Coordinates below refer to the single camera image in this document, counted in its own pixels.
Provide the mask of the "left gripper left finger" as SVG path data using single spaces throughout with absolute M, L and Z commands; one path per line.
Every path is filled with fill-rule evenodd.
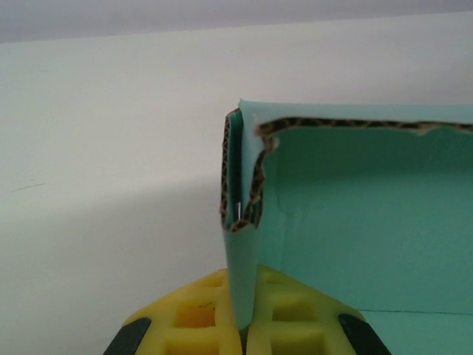
M 241 354 L 227 271 L 215 271 L 136 311 L 122 324 L 105 353 Z

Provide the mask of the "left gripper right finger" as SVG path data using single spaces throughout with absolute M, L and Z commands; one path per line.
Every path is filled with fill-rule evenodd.
M 384 355 L 391 352 L 354 308 L 259 266 L 247 354 Z

